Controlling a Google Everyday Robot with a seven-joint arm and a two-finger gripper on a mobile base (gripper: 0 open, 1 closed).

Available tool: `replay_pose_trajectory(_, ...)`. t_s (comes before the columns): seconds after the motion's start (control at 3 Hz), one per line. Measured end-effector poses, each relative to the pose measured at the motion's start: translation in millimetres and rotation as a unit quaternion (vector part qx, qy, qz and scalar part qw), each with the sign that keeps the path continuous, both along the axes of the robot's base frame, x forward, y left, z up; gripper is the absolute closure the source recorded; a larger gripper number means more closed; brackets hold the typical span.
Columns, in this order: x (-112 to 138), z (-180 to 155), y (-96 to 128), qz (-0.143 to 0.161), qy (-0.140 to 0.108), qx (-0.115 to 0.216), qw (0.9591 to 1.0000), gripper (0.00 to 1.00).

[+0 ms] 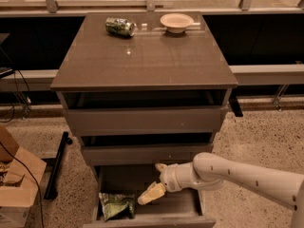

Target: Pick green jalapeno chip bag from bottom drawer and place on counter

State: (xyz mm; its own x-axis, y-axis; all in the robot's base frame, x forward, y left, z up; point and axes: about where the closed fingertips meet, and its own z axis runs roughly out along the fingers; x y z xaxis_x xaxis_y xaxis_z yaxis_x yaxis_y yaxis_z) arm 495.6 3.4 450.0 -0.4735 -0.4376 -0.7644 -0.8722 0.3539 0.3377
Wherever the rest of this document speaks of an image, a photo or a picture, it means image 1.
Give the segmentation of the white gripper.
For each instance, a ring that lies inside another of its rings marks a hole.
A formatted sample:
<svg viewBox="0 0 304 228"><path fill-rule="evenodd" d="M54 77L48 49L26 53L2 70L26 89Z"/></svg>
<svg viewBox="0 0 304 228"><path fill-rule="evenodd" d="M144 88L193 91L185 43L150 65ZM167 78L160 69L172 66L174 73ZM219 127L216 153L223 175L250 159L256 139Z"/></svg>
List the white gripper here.
<svg viewBox="0 0 304 228"><path fill-rule="evenodd" d="M193 183L193 164L191 162L182 164L156 163L156 169L161 173L160 181L151 183L148 188L138 197L138 204L145 205L153 200L161 198L166 190L168 192L179 192L190 188Z"/></svg>

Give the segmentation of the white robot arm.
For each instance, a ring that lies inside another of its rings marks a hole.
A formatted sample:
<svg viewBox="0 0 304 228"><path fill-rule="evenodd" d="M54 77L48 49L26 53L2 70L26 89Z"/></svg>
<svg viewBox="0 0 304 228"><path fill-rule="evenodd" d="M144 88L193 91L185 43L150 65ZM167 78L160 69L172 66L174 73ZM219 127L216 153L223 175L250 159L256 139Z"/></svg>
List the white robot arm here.
<svg viewBox="0 0 304 228"><path fill-rule="evenodd" d="M208 152L198 153L187 163L156 163L160 183L155 181L138 197L145 205L166 192L185 188L219 189L224 181L237 184L293 211L291 228L304 228L304 175L229 161Z"/></svg>

